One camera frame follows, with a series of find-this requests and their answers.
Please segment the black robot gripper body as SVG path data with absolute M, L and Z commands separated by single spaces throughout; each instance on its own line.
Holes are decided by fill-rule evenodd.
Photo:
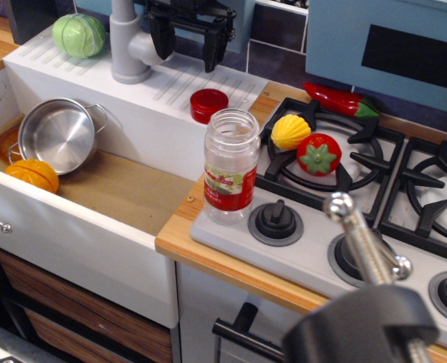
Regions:
M 224 28 L 228 39 L 235 37 L 235 10 L 219 1 L 144 1 L 144 13 L 168 17 L 174 29 L 205 34 L 208 29 Z

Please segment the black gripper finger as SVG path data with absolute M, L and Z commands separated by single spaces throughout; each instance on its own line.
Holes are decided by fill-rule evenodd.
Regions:
M 205 72 L 214 71 L 223 60 L 228 44 L 228 34 L 224 28 L 208 29 L 204 35 L 203 61 Z
M 175 29 L 168 17 L 149 13 L 148 23 L 157 55 L 166 60 L 175 50 Z

